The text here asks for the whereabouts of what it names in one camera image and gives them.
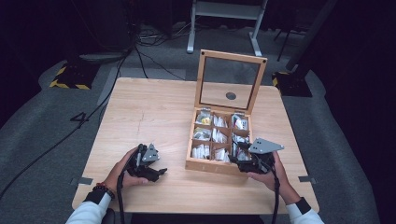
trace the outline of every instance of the person's right hand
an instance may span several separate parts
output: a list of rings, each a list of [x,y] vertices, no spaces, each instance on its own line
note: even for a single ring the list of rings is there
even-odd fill
[[[295,191],[293,186],[289,183],[285,167],[283,167],[282,161],[280,160],[277,152],[274,151],[273,155],[275,161],[276,176],[279,179],[280,184],[279,194],[285,201],[285,204],[297,203],[298,201],[300,201],[301,197]],[[249,172],[247,173],[247,176],[262,182],[268,189],[272,191],[275,190],[275,179],[272,172],[265,175]]]

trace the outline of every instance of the gray carpet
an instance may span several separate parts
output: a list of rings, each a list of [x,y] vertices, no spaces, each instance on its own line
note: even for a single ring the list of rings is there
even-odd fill
[[[193,54],[186,53],[187,36],[157,47],[139,49],[166,69],[180,73],[187,80],[195,80],[199,49],[252,55],[249,31],[252,28],[198,32]],[[284,35],[274,42],[275,35],[276,32],[259,31],[263,57],[268,58],[262,85],[272,85],[271,75],[286,70],[285,64],[296,49],[287,45],[281,61],[277,62]],[[299,38],[291,36],[290,43],[298,44]],[[161,69],[151,59],[144,56],[142,59],[149,77]],[[69,121],[72,117],[80,112],[90,114],[97,107],[107,81],[114,78],[117,63],[102,65],[89,91],[50,88],[49,84],[62,65],[63,62],[59,62],[43,73],[39,80],[42,91],[0,130],[0,189],[27,164],[74,130],[78,124]],[[139,69],[141,65],[134,51],[122,65],[121,74],[135,73]],[[326,223],[379,223],[371,186],[332,118],[321,82],[312,72],[306,81],[312,98],[282,99],[306,168],[318,181],[313,188],[320,216]],[[101,109],[10,187],[0,201],[0,223],[65,223],[73,212],[71,203],[76,190],[70,182],[81,177],[100,125],[100,112]],[[270,223],[271,216],[262,218]],[[290,223],[288,216],[279,216],[278,223]]]

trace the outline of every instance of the sleeve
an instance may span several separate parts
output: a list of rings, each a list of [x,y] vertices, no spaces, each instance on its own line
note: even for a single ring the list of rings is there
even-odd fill
[[[305,198],[297,203],[286,205],[289,212],[290,222],[292,224],[310,224],[310,223],[324,223],[317,212],[315,212]]]
[[[92,191],[73,212],[66,224],[85,223],[100,224],[106,214],[111,197],[105,191]]]

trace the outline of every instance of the white stand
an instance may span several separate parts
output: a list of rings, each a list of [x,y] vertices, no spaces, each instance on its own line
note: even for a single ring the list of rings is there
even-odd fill
[[[249,32],[248,37],[254,49],[254,54],[258,57],[261,57],[262,52],[260,51],[256,37],[257,33],[259,32],[260,25],[262,24],[262,16],[264,15],[266,5],[267,0],[263,0],[261,6],[243,6],[193,0],[191,9],[191,31],[189,35],[189,43],[187,45],[187,52],[194,52],[195,16],[199,15],[256,21],[254,32]]]

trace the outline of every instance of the bracelet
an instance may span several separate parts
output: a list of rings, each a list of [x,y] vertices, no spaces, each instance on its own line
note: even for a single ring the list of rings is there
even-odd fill
[[[93,191],[100,190],[100,191],[106,192],[106,193],[110,196],[111,200],[114,200],[114,199],[116,198],[116,196],[115,196],[113,190],[110,189],[110,188],[108,188],[104,182],[102,182],[102,183],[97,183],[96,186],[93,187],[92,190],[93,190]]]

